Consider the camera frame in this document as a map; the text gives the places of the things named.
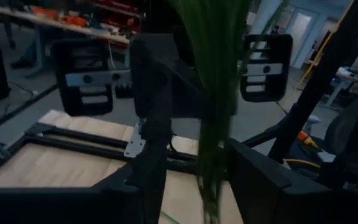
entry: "plywood surface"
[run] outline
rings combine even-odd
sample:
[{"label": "plywood surface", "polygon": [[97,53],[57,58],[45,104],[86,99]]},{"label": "plywood surface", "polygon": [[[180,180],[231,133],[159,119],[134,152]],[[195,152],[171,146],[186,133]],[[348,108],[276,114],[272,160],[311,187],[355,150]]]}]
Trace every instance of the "plywood surface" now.
[{"label": "plywood surface", "polygon": [[[125,141],[130,140],[133,132],[132,127],[125,125],[89,117],[72,118],[59,111],[50,111],[40,122]],[[195,140],[175,136],[173,145],[178,151],[196,154]],[[0,187],[92,186],[123,165],[122,161],[27,144],[0,169]],[[162,211],[181,224],[203,222],[201,197],[195,176],[167,172]],[[242,223],[228,183],[223,187],[221,217],[222,223]],[[171,222],[160,217],[159,223]]]},{"label": "plywood surface", "polygon": [[[126,37],[121,36],[121,35],[111,35],[106,30],[97,30],[97,29],[90,29],[90,28],[85,28],[85,27],[63,24],[61,22],[53,21],[51,19],[37,17],[37,16],[35,16],[31,13],[28,13],[28,12],[11,11],[7,7],[0,7],[0,13],[8,15],[8,16],[17,17],[20,19],[25,19],[25,20],[33,22],[35,24],[48,25],[48,26],[53,26],[53,27],[60,28],[60,29],[71,30],[74,32],[79,32],[82,34],[91,35],[91,36],[99,37],[102,39],[112,40],[112,41],[120,42],[123,44],[129,43],[129,40]],[[113,27],[113,26],[110,26],[110,27],[113,28],[114,31],[116,31],[116,32],[118,31],[117,27]]]}]

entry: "white cable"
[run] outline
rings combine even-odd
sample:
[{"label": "white cable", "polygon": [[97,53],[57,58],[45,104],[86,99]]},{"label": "white cable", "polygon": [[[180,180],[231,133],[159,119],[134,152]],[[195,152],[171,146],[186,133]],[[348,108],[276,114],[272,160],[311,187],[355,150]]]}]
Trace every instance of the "white cable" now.
[{"label": "white cable", "polygon": [[116,69],[116,65],[114,64],[113,60],[112,60],[112,52],[111,52],[111,47],[110,47],[110,41],[109,41],[109,51],[110,51],[110,60],[111,60],[111,63],[112,63],[112,67],[114,69]]}]

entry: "door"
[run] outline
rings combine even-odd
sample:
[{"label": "door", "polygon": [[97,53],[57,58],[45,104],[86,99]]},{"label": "door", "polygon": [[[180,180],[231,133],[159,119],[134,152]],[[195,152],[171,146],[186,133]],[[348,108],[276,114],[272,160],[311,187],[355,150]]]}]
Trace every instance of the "door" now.
[{"label": "door", "polygon": [[304,9],[295,9],[290,23],[286,29],[287,34],[291,34],[293,38],[291,66],[294,64],[303,42],[310,33],[313,22],[316,20],[317,14],[306,11]]}]

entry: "green grass blades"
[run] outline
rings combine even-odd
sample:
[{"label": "green grass blades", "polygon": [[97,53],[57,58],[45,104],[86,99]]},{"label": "green grass blades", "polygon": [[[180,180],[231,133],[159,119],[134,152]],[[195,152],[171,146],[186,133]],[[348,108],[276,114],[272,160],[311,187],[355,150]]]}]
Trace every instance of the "green grass blades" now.
[{"label": "green grass blades", "polygon": [[[203,199],[204,223],[220,223],[219,198],[227,167],[226,143],[236,110],[239,81],[257,44],[237,69],[242,33],[251,0],[167,0],[181,17],[205,89],[208,115],[201,120],[197,181]],[[266,32],[283,6],[269,20]]]}]

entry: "silver metal plate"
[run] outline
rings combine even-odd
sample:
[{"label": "silver metal plate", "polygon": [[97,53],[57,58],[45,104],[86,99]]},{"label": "silver metal plate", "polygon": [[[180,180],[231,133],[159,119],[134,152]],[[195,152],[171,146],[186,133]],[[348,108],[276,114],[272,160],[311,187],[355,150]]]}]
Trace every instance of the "silver metal plate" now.
[{"label": "silver metal plate", "polygon": [[146,141],[140,136],[140,122],[137,122],[132,133],[131,140],[128,142],[125,148],[124,156],[129,158],[135,158],[139,153],[143,151]]},{"label": "silver metal plate", "polygon": [[102,72],[81,72],[81,73],[67,73],[66,83],[69,87],[76,86],[100,86],[110,85],[114,74],[125,75],[131,74],[130,69],[112,70]]},{"label": "silver metal plate", "polygon": [[259,76],[259,75],[279,75],[283,72],[283,64],[281,63],[266,63],[266,64],[251,64],[247,66],[247,73],[242,74],[244,77]]}]

